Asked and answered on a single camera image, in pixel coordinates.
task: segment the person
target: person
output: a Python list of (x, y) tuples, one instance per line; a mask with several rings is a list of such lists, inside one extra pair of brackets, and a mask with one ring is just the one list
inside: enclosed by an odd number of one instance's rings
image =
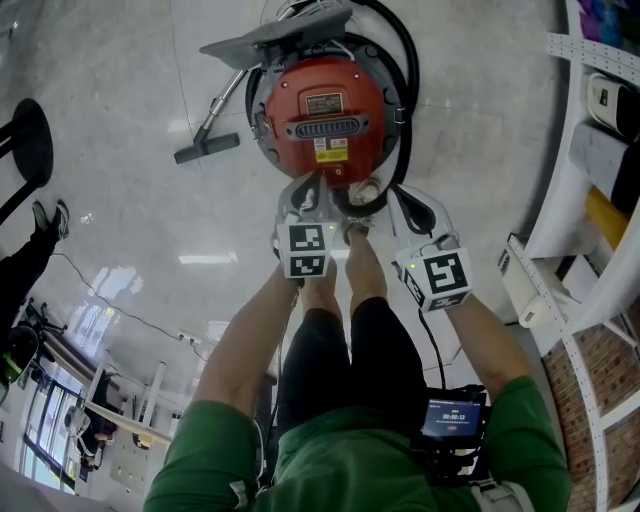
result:
[[(107, 391), (113, 374), (102, 372), (92, 402), (96, 405), (120, 413), (120, 410), (107, 400)], [(81, 464), (90, 471), (96, 469), (95, 458), (98, 450), (105, 444), (113, 443), (116, 426), (109, 420), (90, 409), (81, 409), (75, 405), (69, 407), (64, 417), (64, 426), (69, 437), (75, 440), (81, 455)]]
[(39, 201), (32, 206), (35, 230), (31, 239), (13, 256), (0, 260), (3, 305), (0, 308), (0, 346), (4, 344), (21, 304), (47, 268), (56, 244), (69, 236), (69, 210), (59, 200), (53, 220)]
[[(145, 512), (479, 510), (470, 487), (439, 485), (411, 447), (426, 412), (420, 357), (366, 230), (355, 224), (346, 237), (351, 361), (332, 262), (300, 290), (304, 320), (279, 383), (275, 485), (255, 493), (251, 418), (298, 293), (280, 267), (215, 347)], [(523, 351), (473, 296), (448, 315), (493, 404), (482, 446), (492, 477), (521, 486), (535, 510), (566, 510), (567, 466)]]

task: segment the tiled floor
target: tiled floor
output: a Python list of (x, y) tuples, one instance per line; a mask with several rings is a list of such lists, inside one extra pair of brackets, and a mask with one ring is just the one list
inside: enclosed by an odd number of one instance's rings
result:
[[(180, 167), (173, 153), (190, 143), (230, 75), (198, 48), (251, 30), (280, 2), (23, 3), (28, 9), (2, 55), (0, 122), (25, 96), (47, 113), (55, 171), (36, 196), (47, 205), (64, 197), (71, 209), (71, 236), (59, 250), (119, 308), (172, 335), (184, 330), (215, 338), (275, 266), (268, 238), (288, 179), (252, 142), (242, 91), (216, 129), (238, 132), (239, 148)], [(558, 64), (543, 50), (545, 32), (558, 29), (556, 4), (387, 3), (414, 36), (422, 63), (407, 181), (447, 206), (471, 251), (476, 293), (511, 319), (496, 262), (508, 233), (527, 215), (556, 122)], [(350, 29), (380, 42), (404, 65), (388, 27), (365, 9), (356, 11)], [(13, 162), (4, 159), (0, 201), (19, 186)], [(31, 230), (27, 204), (0, 228), (3, 251), (17, 250)], [(388, 270), (394, 309), (424, 366), (434, 366), (415, 304), (389, 264), (395, 246), (386, 213), (371, 239)], [(210, 263), (190, 263), (189, 256), (209, 256)], [(65, 259), (54, 256), (36, 292), (90, 356), (109, 348), (122, 370), (141, 380), (150, 380), (158, 360), (166, 360), (163, 390), (188, 392), (200, 364), (191, 348), (110, 309), (88, 293)], [(344, 279), (338, 298), (346, 308)], [(450, 326), (443, 314), (431, 321), (449, 360), (458, 348)], [(298, 310), (289, 338), (299, 322)], [(201, 347), (208, 350), (209, 344)]]

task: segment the black stool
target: black stool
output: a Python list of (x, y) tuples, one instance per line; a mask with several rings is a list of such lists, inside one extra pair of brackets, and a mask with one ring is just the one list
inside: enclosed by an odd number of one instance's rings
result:
[(18, 172), (26, 183), (2, 207), (0, 225), (7, 220), (37, 188), (44, 187), (53, 172), (53, 141), (49, 123), (38, 103), (22, 100), (13, 120), (0, 128), (0, 158), (10, 151)]

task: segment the stool leg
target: stool leg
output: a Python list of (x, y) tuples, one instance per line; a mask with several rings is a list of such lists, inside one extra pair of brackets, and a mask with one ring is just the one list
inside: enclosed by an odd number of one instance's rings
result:
[(4, 157), (7, 153), (10, 153), (15, 148), (22, 144), (20, 136), (11, 137), (7, 142), (0, 146), (0, 158)]
[(0, 207), (0, 226), (18, 206), (20, 206), (31, 194), (35, 192), (41, 181), (42, 178), (40, 176), (31, 178), (20, 190), (13, 194), (9, 200), (2, 205), (2, 207)]
[(34, 113), (35, 112), (33, 110), (30, 110), (17, 119), (9, 121), (2, 128), (0, 128), (0, 142), (3, 142), (12, 135), (15, 135), (20, 128), (26, 126), (33, 119)]

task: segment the shelving unit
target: shelving unit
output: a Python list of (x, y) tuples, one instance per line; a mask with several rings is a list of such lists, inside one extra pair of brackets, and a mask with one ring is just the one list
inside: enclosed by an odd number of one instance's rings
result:
[[(589, 75), (600, 71), (640, 86), (640, 58), (600, 43), (580, 38), (577, 0), (567, 0), (569, 35), (549, 34), (550, 55), (570, 61), (569, 95), (564, 129), (554, 173), (540, 216), (528, 240), (527, 257), (551, 258), (591, 252), (600, 233), (586, 214), (585, 199), (591, 188), (587, 176), (569, 159), (576, 126), (590, 121), (586, 108)], [(633, 301), (640, 290), (640, 204), (622, 242), (581, 308), (569, 318), (575, 333), (602, 323)]]
[(601, 512), (608, 509), (609, 500), (605, 430), (640, 408), (640, 392), (601, 416), (576, 337), (580, 331), (619, 315), (640, 292), (640, 203), (600, 277), (590, 289), (587, 286), (588, 291), (581, 305), (568, 312), (561, 311), (543, 278), (543, 270), (549, 263), (544, 261), (547, 258), (588, 254), (602, 244), (602, 236), (591, 223), (585, 208), (591, 182), (569, 159), (571, 140), (578, 124), (595, 124), (586, 108), (588, 77), (594, 72), (601, 72), (640, 87), (640, 58), (617, 48), (584, 40), (577, 0), (567, 0), (567, 13), (569, 35), (549, 34), (546, 48), (550, 55), (569, 60), (571, 66), (567, 112), (558, 156), (531, 237), (525, 246), (512, 235), (508, 254), (522, 265), (552, 318), (551, 323), (534, 329), (539, 348), (548, 350), (553, 343), (561, 340), (569, 355), (587, 412), (595, 459), (596, 510)]

